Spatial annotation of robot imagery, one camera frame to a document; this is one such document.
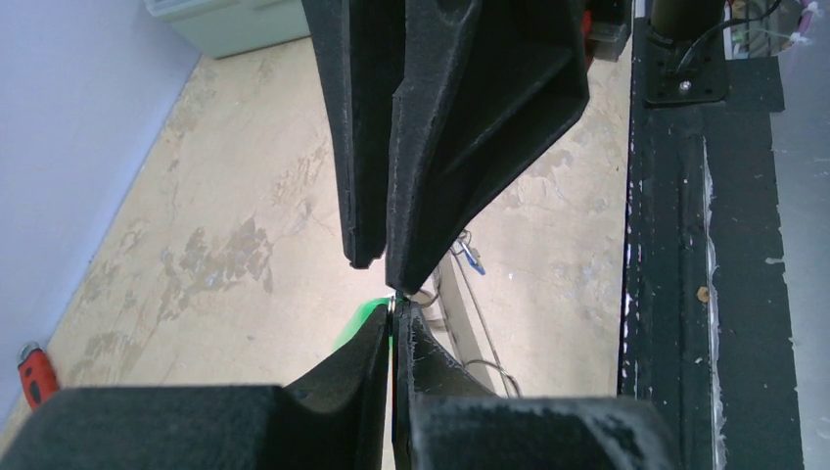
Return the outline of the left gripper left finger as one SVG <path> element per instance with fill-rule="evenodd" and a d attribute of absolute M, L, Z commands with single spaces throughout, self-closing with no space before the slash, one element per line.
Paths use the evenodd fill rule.
<path fill-rule="evenodd" d="M 388 311 L 286 386 L 73 388 L 36 410 L 5 469 L 378 469 Z"/>

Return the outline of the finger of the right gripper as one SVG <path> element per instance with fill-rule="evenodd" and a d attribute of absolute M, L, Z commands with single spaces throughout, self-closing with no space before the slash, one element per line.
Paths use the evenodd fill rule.
<path fill-rule="evenodd" d="M 582 116 L 580 1 L 409 1 L 392 96 L 386 280 L 411 294 Z"/>
<path fill-rule="evenodd" d="M 392 95 L 403 77 L 402 1 L 302 4 L 331 129 L 343 246 L 366 269 L 386 246 Z"/>

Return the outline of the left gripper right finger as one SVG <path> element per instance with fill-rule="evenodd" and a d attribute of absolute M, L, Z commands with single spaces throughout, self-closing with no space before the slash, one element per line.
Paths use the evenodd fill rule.
<path fill-rule="evenodd" d="M 392 315 L 392 445 L 399 469 L 677 469 L 643 400 L 502 398 L 433 336 L 421 309 Z"/>

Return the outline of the small green key tag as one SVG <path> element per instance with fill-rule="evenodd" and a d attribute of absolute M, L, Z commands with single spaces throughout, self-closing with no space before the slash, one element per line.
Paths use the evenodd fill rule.
<path fill-rule="evenodd" d="M 392 303 L 393 296 L 387 296 L 361 304 L 337 337 L 332 352 L 336 353 L 342 347 L 347 347 L 349 350 L 369 348 L 372 345 L 370 338 L 361 333 L 364 324 L 371 319 L 375 310 L 381 306 L 385 309 L 386 313 L 390 313 L 392 311 L 390 304 Z"/>

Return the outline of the blue key tag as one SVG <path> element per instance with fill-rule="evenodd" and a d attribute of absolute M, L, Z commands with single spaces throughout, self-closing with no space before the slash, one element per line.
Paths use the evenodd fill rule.
<path fill-rule="evenodd" d="M 484 265 L 482 264 L 479 253 L 471 246 L 472 234 L 469 230 L 462 230 L 450 249 L 450 252 L 456 256 L 464 259 L 469 266 L 479 275 L 485 275 Z"/>

